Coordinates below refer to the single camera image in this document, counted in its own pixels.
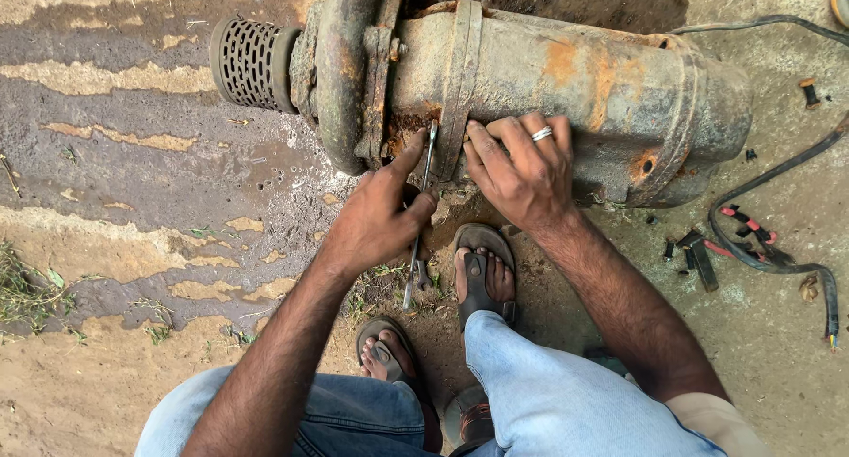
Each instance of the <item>jeans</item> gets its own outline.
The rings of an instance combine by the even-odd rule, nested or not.
[[[489,311],[466,323],[466,361],[489,397],[496,438],[474,457],[575,455],[718,456],[637,386],[585,358],[537,346]],[[179,455],[232,366],[192,377],[150,413],[137,457]],[[402,382],[316,375],[292,455],[433,455],[425,421]]]

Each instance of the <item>forearm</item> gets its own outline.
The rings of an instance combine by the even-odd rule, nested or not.
[[[644,391],[661,401],[685,392],[729,400],[685,322],[582,213],[532,235]]]
[[[334,317],[355,277],[319,251],[201,416],[183,455],[289,454]]]

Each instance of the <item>concrete ground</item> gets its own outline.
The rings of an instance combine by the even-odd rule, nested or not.
[[[222,331],[255,335],[292,288],[356,179],[332,170],[300,118],[221,100],[207,46],[216,21],[234,10],[302,25],[312,1],[0,0],[0,151],[23,195],[2,177],[0,236],[25,262],[67,281],[105,277],[75,286],[78,311],[67,323],[53,320],[38,337],[4,327],[14,334],[0,347],[0,454],[132,453],[159,399],[244,352]],[[828,0],[501,1],[642,33],[776,13],[839,29]],[[831,354],[821,341],[822,296],[805,303],[797,290],[803,276],[766,275],[722,257],[713,260],[721,288],[706,294],[693,274],[678,274],[682,256],[673,264],[661,259],[665,236],[708,229],[716,194],[836,125],[849,108],[846,48],[783,25],[688,39],[748,71],[755,102],[746,147],[758,159],[723,164],[703,197],[672,210],[588,214],[685,316],[734,403],[776,455],[846,455],[847,355]],[[813,111],[796,85],[807,76],[817,78],[823,98]],[[63,155],[66,147],[76,164]],[[847,161],[849,144],[839,143],[737,201],[778,231],[778,245],[799,263],[831,267],[841,291],[849,276],[841,220],[849,211]],[[660,223],[645,224],[649,214]],[[536,246],[477,193],[447,190],[430,243],[440,292],[429,291],[417,313],[403,315],[393,296],[400,274],[364,276],[334,328],[323,370],[356,372],[356,324],[388,312],[409,329],[438,405],[472,382],[457,347],[447,248],[456,226],[470,220],[504,225],[518,263],[520,333],[573,353],[600,343]],[[215,233],[191,231],[205,227]],[[172,310],[175,331],[158,346],[143,331],[160,321],[140,304],[154,302],[146,300]],[[849,307],[845,293],[840,303]],[[67,327],[87,338],[80,343]]]

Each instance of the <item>foot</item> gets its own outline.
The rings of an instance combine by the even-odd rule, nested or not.
[[[410,377],[416,377],[416,370],[413,367],[413,359],[410,357],[407,350],[404,349],[404,346],[401,344],[401,340],[398,339],[398,335],[395,334],[394,331],[383,330],[378,334],[378,339],[386,344],[386,347],[389,349],[389,352],[392,353],[392,356],[394,356],[398,361],[398,365],[401,366],[401,370],[404,371],[404,374]],[[386,381],[386,366],[381,364],[371,355],[371,348],[376,342],[377,340],[375,340],[374,337],[366,339],[366,345],[360,350],[360,358],[363,360],[363,365],[360,366],[360,370],[363,372],[363,376]],[[439,419],[436,417],[436,414],[434,414],[433,408],[430,408],[429,405],[422,402],[423,396],[416,397],[419,398],[419,405],[421,405],[422,408],[422,416],[425,418],[425,442],[423,449],[428,452],[439,453],[442,449],[442,430],[440,430],[439,427]]]
[[[454,254],[454,267],[457,269],[457,299],[463,302],[466,299],[466,291],[469,288],[466,282],[466,253],[471,250],[467,246],[461,246]],[[501,256],[480,247],[474,251],[478,255],[486,256],[486,294],[495,302],[512,301],[516,297],[516,289],[513,281],[513,272],[504,265]],[[465,344],[460,337],[463,349]]]
[[[389,349],[389,352],[392,353],[392,356],[394,356],[398,361],[398,365],[401,366],[401,370],[404,371],[404,374],[410,377],[415,377],[416,370],[413,368],[413,360],[398,340],[398,335],[396,335],[394,331],[383,330],[378,335],[378,339],[386,344],[386,347]],[[360,350],[360,358],[363,360],[363,365],[360,366],[360,370],[363,372],[363,376],[374,377],[375,379],[386,381],[386,367],[377,361],[377,359],[375,359],[371,354],[371,348],[376,342],[377,340],[375,340],[374,337],[366,339],[366,345]]]

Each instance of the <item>pump motor housing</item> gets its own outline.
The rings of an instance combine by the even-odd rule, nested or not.
[[[465,123],[539,110],[572,126],[579,203],[668,207],[707,188],[751,125],[745,72],[680,37],[407,0],[315,2],[306,28],[223,19],[212,74],[234,104],[301,114],[341,171],[380,168],[439,121],[431,173],[461,183]]]

